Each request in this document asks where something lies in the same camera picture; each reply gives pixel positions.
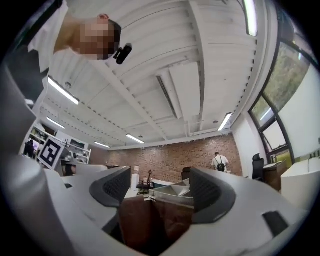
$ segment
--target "white ceiling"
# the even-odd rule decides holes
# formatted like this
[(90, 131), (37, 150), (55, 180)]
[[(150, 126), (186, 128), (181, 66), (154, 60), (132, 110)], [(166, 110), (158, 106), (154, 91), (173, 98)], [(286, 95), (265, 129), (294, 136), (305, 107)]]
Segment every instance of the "white ceiling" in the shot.
[[(126, 134), (142, 136), (144, 146), (218, 135), (226, 113), (245, 100), (252, 70), (262, 61), (256, 60), (257, 37), (247, 35), (236, 0), (227, 5), (221, 0), (69, 0), (68, 5), (79, 18), (108, 14), (122, 26), (120, 46), (133, 47), (122, 65), (113, 58), (89, 62), (70, 50), (53, 58), (49, 75), (62, 86), (71, 83), (68, 90), (80, 103), (49, 86), (41, 118), (54, 119), (65, 133), (90, 144), (141, 146)], [(175, 118), (156, 78), (181, 62), (198, 62), (199, 68), (200, 113), (189, 122)]]

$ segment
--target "brick wall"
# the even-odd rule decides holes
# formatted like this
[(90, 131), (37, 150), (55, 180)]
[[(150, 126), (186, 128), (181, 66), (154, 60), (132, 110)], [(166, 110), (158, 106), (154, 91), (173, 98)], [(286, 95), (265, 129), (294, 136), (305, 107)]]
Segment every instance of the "brick wall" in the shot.
[(101, 164), (108, 161), (108, 165), (131, 166), (132, 172), (134, 166), (139, 166), (140, 179), (147, 178), (148, 171), (152, 170), (152, 179), (176, 183), (181, 181), (184, 167), (212, 169), (216, 151), (228, 159), (228, 171), (242, 176), (239, 152), (232, 134), (145, 149), (92, 150), (90, 162)]

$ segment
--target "desk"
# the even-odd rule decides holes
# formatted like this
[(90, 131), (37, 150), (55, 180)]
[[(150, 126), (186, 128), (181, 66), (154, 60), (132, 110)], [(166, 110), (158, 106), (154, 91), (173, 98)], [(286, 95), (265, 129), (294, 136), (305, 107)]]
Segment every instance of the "desk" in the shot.
[(281, 175), (281, 184), (281, 194), (289, 202), (310, 210), (319, 192), (320, 158), (295, 163)]
[(281, 175), (287, 170), (286, 161), (277, 162), (273, 166), (266, 165), (263, 168), (264, 182), (276, 191), (281, 190)]

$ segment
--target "black camera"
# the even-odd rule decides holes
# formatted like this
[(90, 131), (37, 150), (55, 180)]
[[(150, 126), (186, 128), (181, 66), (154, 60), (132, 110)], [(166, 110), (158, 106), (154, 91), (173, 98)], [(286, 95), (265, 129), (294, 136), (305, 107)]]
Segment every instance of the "black camera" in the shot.
[(124, 61), (126, 60), (128, 55), (131, 53), (131, 51), (132, 51), (132, 44), (127, 43), (123, 49), (122, 48), (118, 49), (118, 51), (116, 52), (113, 58), (116, 59), (117, 64), (121, 65), (122, 63), (124, 63)]

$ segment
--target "ceiling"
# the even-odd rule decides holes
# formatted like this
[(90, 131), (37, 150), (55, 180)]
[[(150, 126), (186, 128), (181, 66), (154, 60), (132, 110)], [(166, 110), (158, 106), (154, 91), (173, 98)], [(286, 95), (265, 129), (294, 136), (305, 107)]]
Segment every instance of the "ceiling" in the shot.
[[(52, 128), (59, 129), (46, 117), (65, 126), (63, 132), (72, 137), (113, 150), (142, 146), (126, 134), (142, 137), (143, 147), (165, 145), (221, 134), (217, 130), (225, 115), (248, 97), (253, 69), (262, 60), (256, 59), (259, 38), (246, 33), (242, 1), (67, 2), (78, 18), (108, 14), (122, 27), (120, 46), (131, 43), (133, 50), (122, 65), (113, 58), (87, 61), (70, 50), (56, 53), (49, 75), (64, 87), (69, 82), (71, 88), (65, 88), (80, 103), (75, 105), (49, 86), (41, 119)], [(197, 63), (199, 82), (186, 85), (185, 91), (198, 95), (199, 111), (177, 118), (157, 75), (192, 63)], [(195, 86), (198, 94), (189, 90)]]

